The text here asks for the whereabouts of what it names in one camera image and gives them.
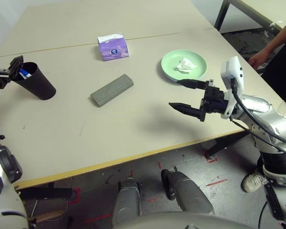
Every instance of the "red tape marking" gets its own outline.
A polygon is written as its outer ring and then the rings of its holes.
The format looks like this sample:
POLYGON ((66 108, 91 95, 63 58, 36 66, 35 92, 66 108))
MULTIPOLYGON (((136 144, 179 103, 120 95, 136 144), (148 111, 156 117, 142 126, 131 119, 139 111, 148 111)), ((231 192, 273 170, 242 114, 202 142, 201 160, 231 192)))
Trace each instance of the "red tape marking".
POLYGON ((148 199, 147 202, 156 202, 158 198, 148 199))
POLYGON ((112 214, 106 214, 106 215, 99 216, 99 217, 96 217, 96 218, 86 219, 86 220, 84 221, 84 223, 89 223, 89 222, 97 221, 97 220, 100 220, 100 219, 108 218, 108 217, 110 217, 110 216, 112 216, 112 214))
POLYGON ((68 201, 68 204, 76 204, 79 203, 81 201, 81 188, 77 187, 77 188, 73 188, 73 190, 76 191, 76 199, 72 200, 72 201, 68 201))
POLYGON ((205 157, 207 163, 212 163, 212 162, 218 161, 217 157, 215 157, 215 159, 213 159, 213 160, 208 159, 208 157, 206 155, 204 157, 205 157))
POLYGON ((208 184, 208 185, 206 185, 206 187, 211 186, 211 185, 217 185, 217 184, 222 183, 222 182, 225 182, 225 181, 227 181, 227 180, 228 180, 228 179, 220 180, 220 181, 217 181, 217 182, 208 184))

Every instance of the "floor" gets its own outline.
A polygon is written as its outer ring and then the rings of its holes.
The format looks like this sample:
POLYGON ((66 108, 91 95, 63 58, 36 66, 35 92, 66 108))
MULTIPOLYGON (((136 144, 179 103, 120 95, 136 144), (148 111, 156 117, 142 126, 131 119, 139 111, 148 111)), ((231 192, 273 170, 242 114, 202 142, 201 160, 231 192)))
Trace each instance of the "floor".
MULTIPOLYGON (((267 37, 262 30, 226 33, 223 36, 247 60, 273 38, 267 37)), ((259 157, 252 137, 244 137, 220 151, 214 160, 207 160, 204 152, 214 144, 215 141, 211 140, 55 182, 55 187, 77 188, 79 198, 70 203, 64 199, 40 200, 34 210, 35 216, 55 210, 67 211, 63 217, 39 223, 37 228, 112 228, 118 182, 130 176, 141 184, 142 215, 180 211, 176 201, 166 198, 160 177, 162 169, 174 166, 200 186, 213 204, 215 215, 257 228, 258 217, 266 201, 265 193, 262 188, 251 194, 241 189, 242 179, 254 170, 259 157)), ((28 216, 35 203, 35 200, 26 201, 28 216)), ((279 229, 281 226, 278 223, 266 207, 261 228, 279 229)))

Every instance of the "person's hand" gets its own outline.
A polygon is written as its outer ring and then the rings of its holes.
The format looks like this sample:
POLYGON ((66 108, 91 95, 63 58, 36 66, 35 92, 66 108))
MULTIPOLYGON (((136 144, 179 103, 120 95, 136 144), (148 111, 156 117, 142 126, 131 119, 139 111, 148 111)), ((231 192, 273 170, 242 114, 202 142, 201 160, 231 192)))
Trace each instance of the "person's hand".
POLYGON ((270 52, 268 52, 266 49, 262 49, 249 59, 249 64, 256 70, 262 63, 267 60, 269 54, 270 52))

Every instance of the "black cup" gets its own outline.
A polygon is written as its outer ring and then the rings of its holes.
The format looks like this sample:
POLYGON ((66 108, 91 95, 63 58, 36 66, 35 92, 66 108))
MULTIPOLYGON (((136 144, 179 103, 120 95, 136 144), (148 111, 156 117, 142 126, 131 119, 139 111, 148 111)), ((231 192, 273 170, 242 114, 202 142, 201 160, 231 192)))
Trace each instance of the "black cup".
POLYGON ((26 62, 23 64, 22 69, 30 73, 32 76, 27 79, 23 79, 23 77, 18 74, 15 79, 13 79, 15 83, 24 87, 41 100, 51 99, 55 95, 56 89, 42 74, 37 64, 26 62))

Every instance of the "black pants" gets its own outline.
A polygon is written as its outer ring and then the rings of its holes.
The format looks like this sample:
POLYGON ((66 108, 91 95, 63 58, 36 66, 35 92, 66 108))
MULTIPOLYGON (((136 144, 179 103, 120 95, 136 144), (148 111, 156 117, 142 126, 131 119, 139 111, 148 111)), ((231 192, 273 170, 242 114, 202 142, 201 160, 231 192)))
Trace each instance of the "black pants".
MULTIPOLYGON (((286 44, 268 64, 262 77, 286 102, 286 44)), ((264 176, 261 157, 257 161, 257 171, 264 176)))

